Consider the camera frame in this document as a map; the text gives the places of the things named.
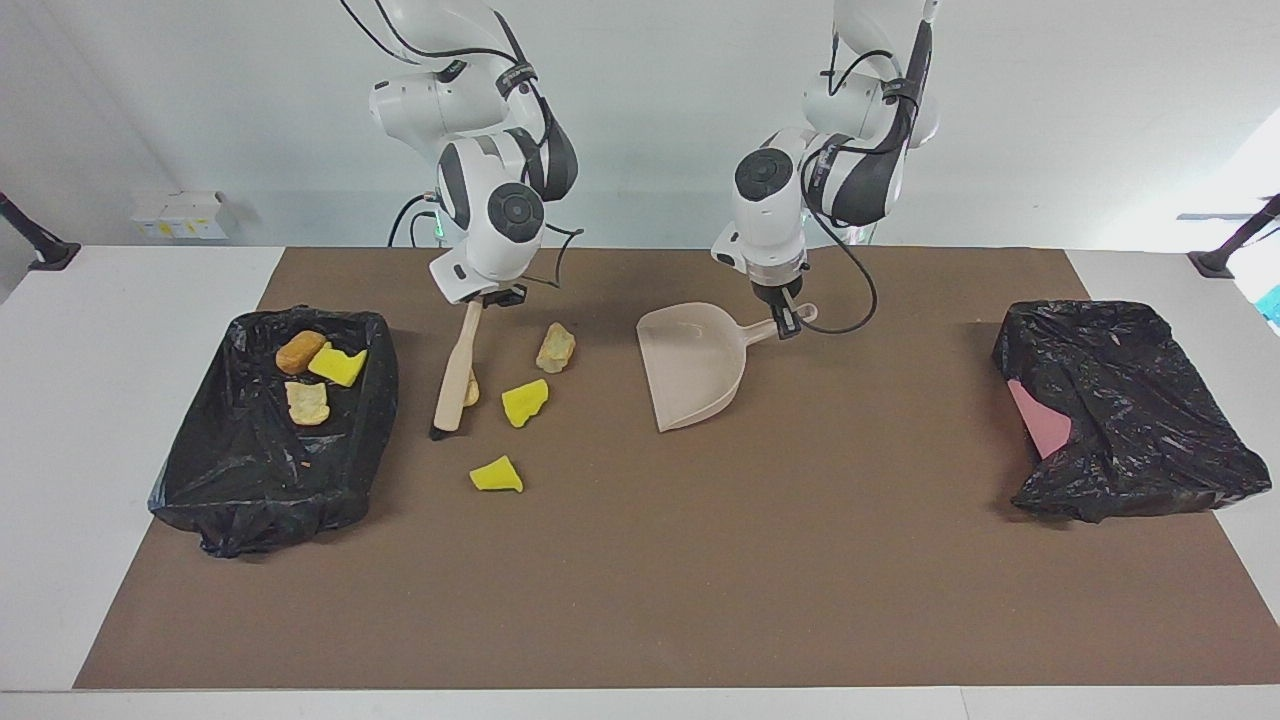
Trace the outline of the black bag lined bin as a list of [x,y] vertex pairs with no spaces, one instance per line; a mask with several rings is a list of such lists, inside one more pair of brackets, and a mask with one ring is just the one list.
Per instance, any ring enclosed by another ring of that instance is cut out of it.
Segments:
[[[349,388],[329,386],[330,416],[291,420],[276,351],[316,331],[366,352]],[[294,306],[247,313],[225,329],[148,496],[148,511],[233,559],[303,543],[362,520],[398,409],[399,368],[378,313]]]

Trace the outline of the yellow sponge piece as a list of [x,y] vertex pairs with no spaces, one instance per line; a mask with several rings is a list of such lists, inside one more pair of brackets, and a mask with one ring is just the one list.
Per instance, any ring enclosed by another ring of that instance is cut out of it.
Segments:
[[524,480],[507,455],[470,470],[468,479],[481,492],[524,492]]
[[549,397],[550,388],[547,380],[536,379],[504,391],[500,401],[507,421],[520,429],[543,410]]
[[367,348],[360,350],[356,354],[347,354],[335,347],[333,342],[325,342],[308,360],[306,372],[343,388],[352,388],[360,378],[367,359]]

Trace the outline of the beige hand brush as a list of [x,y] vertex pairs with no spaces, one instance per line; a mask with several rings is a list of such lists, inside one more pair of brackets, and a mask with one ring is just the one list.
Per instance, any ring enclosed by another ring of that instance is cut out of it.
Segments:
[[466,304],[463,322],[442,377],[436,409],[429,430],[429,438],[433,441],[444,439],[460,429],[472,370],[474,343],[483,310],[484,305],[479,299]]

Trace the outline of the brown table mat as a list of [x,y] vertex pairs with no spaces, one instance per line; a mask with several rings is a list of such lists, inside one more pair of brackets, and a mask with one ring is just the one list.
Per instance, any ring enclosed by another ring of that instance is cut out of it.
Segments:
[[[358,524],[214,559],[154,521],[77,688],[1242,685],[1280,626],[1216,516],[1038,521],[991,357],[1007,307],[1084,299],[1061,251],[870,249],[863,332],[751,348],[735,401],[655,429],[634,327],[700,300],[704,252],[572,251],[562,291],[486,314],[483,398],[428,438],[462,313],[431,254],[291,249],[261,307],[390,324],[399,411]],[[550,323],[568,366],[535,365]],[[536,379],[516,429],[500,395]],[[524,492],[468,471],[507,455]]]

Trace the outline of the black stand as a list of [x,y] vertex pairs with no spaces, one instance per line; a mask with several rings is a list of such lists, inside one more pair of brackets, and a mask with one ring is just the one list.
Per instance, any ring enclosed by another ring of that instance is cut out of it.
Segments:
[[0,217],[33,247],[36,259],[29,264],[33,272],[63,270],[82,250],[81,243],[65,242],[33,222],[4,192],[0,192]]
[[1231,255],[1244,249],[1256,236],[1277,222],[1280,222],[1280,192],[1267,197],[1265,205],[1245,219],[1220,246],[1210,251],[1190,251],[1187,258],[1204,278],[1234,279],[1235,275],[1228,268]]

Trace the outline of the brown foam nugget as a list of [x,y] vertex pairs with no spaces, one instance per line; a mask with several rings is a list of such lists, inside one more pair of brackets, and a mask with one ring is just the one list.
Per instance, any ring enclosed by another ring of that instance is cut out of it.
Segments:
[[275,352],[275,366],[287,375],[300,375],[326,342],[326,336],[316,331],[301,331]]

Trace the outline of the pink bin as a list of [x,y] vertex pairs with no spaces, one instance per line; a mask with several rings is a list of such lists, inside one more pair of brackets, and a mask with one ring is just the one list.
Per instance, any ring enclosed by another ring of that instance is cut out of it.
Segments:
[[1036,400],[1020,380],[1009,379],[1006,384],[1038,459],[1044,460],[1064,448],[1071,437],[1071,419]]

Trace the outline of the white wall box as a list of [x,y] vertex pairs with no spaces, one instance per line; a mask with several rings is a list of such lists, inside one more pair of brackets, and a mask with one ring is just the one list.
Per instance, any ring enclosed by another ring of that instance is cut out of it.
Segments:
[[134,197],[131,224],[147,240],[229,241],[239,223],[220,191],[154,191]]

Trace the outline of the crumpled black trash bag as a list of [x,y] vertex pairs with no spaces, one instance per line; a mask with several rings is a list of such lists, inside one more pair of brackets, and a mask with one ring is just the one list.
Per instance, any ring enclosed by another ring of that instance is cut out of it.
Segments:
[[992,359],[1070,424],[1012,506],[1100,523],[1222,509],[1268,492],[1265,460],[1226,419],[1170,324],[1133,301],[1011,305]]

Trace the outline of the pale foam chunk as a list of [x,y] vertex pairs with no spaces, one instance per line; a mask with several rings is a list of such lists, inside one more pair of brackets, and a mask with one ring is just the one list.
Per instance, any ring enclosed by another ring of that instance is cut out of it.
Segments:
[[297,427],[319,427],[330,416],[324,383],[284,383],[288,415]]
[[535,365],[544,373],[559,374],[568,366],[575,350],[575,334],[559,322],[553,322],[547,328]]

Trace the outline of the beige plastic dustpan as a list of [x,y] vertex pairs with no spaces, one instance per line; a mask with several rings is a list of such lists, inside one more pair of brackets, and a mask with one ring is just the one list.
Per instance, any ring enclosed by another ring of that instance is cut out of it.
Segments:
[[652,310],[635,332],[660,433],[704,421],[726,409],[739,392],[748,348],[781,341],[773,319],[739,323],[709,302],[685,302]]

